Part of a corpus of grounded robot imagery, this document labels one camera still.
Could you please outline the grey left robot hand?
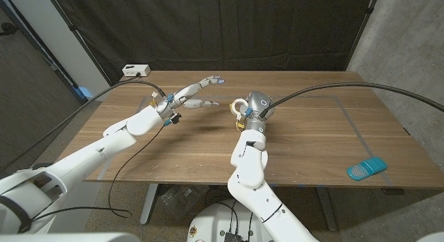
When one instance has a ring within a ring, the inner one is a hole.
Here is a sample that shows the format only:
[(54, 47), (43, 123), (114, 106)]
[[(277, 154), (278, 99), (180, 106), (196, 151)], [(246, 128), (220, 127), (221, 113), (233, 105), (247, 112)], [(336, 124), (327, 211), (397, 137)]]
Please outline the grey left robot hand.
[(216, 107), (219, 103), (213, 101), (203, 101), (200, 99), (193, 99), (193, 97), (203, 88), (209, 85), (222, 84), (225, 81), (220, 76), (209, 76), (198, 83), (190, 84), (174, 94), (168, 95), (164, 100), (157, 104), (156, 110), (162, 119), (166, 119), (173, 115), (174, 110), (180, 106), (189, 109), (196, 109), (200, 107)]

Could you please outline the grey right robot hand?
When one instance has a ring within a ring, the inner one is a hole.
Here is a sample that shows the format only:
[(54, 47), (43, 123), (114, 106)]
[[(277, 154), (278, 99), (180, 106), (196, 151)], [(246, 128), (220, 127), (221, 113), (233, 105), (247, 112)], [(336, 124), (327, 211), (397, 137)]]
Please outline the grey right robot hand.
[(275, 108), (271, 108), (263, 117), (260, 117), (260, 114), (273, 103), (272, 98), (262, 92), (252, 91), (247, 95), (246, 102), (247, 104), (240, 107), (241, 115), (246, 123), (253, 121), (265, 123), (274, 113)]

